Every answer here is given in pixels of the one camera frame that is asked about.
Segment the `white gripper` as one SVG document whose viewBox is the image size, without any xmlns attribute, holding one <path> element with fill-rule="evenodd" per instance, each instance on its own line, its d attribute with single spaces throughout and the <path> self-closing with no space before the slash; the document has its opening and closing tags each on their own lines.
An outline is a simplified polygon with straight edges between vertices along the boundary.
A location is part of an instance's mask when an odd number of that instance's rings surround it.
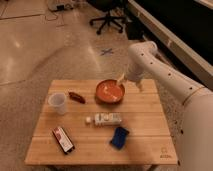
<svg viewBox="0 0 213 171">
<path fill-rule="evenodd" d="M 140 82 L 143 78 L 143 69 L 135 63 L 129 63 L 125 73 L 122 74 L 118 79 L 116 84 L 121 85 L 125 82 L 125 78 L 131 82 L 137 83 L 136 86 L 139 89 L 140 92 L 143 91 L 143 85 Z"/>
</svg>

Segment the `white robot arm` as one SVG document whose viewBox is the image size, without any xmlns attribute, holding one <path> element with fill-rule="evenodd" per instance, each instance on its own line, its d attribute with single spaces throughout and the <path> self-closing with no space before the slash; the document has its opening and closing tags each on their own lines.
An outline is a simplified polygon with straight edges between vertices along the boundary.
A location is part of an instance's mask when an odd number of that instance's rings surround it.
<svg viewBox="0 0 213 171">
<path fill-rule="evenodd" d="M 156 58 L 154 41 L 129 46 L 129 62 L 119 83 L 134 82 L 142 89 L 142 73 L 149 72 L 184 106 L 179 170 L 213 171 L 213 91 Z"/>
</svg>

